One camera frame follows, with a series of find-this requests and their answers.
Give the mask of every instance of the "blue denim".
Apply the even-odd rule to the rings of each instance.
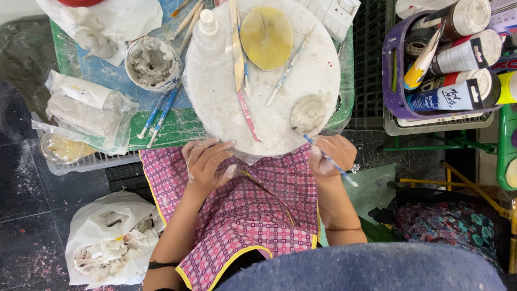
[[[282,255],[238,272],[229,291],[506,290],[482,257],[435,243],[388,242],[318,248]]]

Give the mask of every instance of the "blue paint tube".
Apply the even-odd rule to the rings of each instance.
[[[416,93],[406,97],[414,111],[483,109],[477,79]]]

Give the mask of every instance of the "round white board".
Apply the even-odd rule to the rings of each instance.
[[[248,59],[251,94],[241,90],[258,142],[253,139],[235,93],[235,75],[230,34],[228,2],[213,12],[220,27],[226,30],[226,51],[222,63],[208,66],[199,60],[194,41],[186,56],[183,82],[196,114],[207,132],[222,141],[235,141],[235,149],[254,156],[278,156],[302,146],[307,141],[291,128],[289,115],[296,101],[310,94],[322,97],[327,115],[318,134],[334,112],[340,85],[340,65],[334,44],[321,23],[311,12],[292,0],[237,0],[241,22],[255,7],[269,6],[284,12],[293,29],[293,48],[288,61],[280,68],[264,72]],[[278,80],[287,68],[306,34],[316,25],[312,36],[273,104],[266,107]]]

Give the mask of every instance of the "hand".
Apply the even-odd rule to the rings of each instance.
[[[213,190],[233,178],[237,168],[236,164],[230,165],[225,172],[217,171],[217,167],[222,161],[233,155],[228,149],[233,147],[234,142],[227,141],[210,148],[218,141],[219,138],[191,141],[182,148],[181,153],[185,158],[189,173],[189,183],[185,192],[206,199]]]
[[[322,151],[330,156],[341,169],[347,171],[354,165],[357,150],[346,138],[335,136],[315,136],[309,155],[309,167],[316,178],[339,176],[341,173],[323,157]]]

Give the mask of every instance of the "pink checkered apron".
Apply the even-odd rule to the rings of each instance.
[[[176,268],[192,290],[212,290],[241,254],[266,258],[314,249],[318,236],[316,182],[307,164],[310,145],[282,158],[237,164],[236,176],[207,198],[197,221],[194,248]],[[144,172],[164,222],[169,222],[187,186],[181,148],[140,151]]]

